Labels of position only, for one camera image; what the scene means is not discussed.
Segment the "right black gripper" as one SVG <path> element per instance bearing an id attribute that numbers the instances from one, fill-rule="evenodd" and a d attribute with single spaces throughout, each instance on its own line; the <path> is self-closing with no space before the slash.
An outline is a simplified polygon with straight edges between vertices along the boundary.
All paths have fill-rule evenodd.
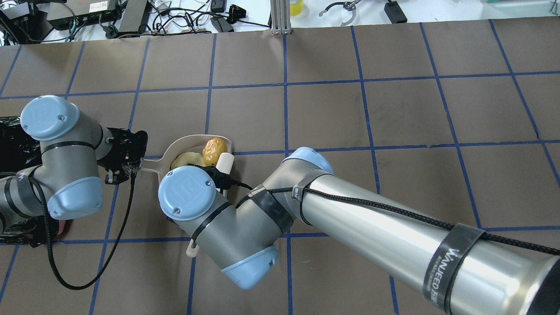
<path id="1" fill-rule="evenodd" d="M 221 172 L 215 166 L 206 166 L 203 167 L 203 170 L 210 176 L 218 189 L 230 189 L 239 185 L 239 181 L 232 178 L 230 174 Z"/>

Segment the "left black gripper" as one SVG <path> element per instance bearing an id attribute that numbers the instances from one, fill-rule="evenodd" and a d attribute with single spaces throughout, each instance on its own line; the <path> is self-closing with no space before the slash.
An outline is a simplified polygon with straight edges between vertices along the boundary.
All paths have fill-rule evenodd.
<path id="1" fill-rule="evenodd" d="M 128 174 L 137 174 L 147 150 L 146 131 L 133 133 L 129 129 L 103 129 L 103 138 L 97 149 L 97 164 L 108 173 L 105 184 L 118 185 L 130 179 Z"/>

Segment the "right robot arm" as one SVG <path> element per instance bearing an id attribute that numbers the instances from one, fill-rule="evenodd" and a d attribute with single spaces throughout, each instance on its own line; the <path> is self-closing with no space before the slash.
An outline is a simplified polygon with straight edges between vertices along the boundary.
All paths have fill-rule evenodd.
<path id="1" fill-rule="evenodd" d="M 427 217 L 333 174 L 300 147 L 232 205 L 212 168 L 163 176 L 162 211 L 240 289 L 252 289 L 279 257 L 274 242 L 294 220 L 317 227 L 372 261 L 448 315 L 557 315 L 559 251 Z"/>

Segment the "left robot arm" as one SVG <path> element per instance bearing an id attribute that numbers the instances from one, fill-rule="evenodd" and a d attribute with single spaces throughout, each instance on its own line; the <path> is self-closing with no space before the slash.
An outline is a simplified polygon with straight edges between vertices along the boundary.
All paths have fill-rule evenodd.
<path id="1" fill-rule="evenodd" d="M 39 142 L 42 163 L 1 179 L 1 231 L 43 215 L 88 217 L 104 203 L 103 185 L 120 184 L 144 159 L 148 134 L 108 128 L 62 97 L 34 98 L 21 128 Z"/>

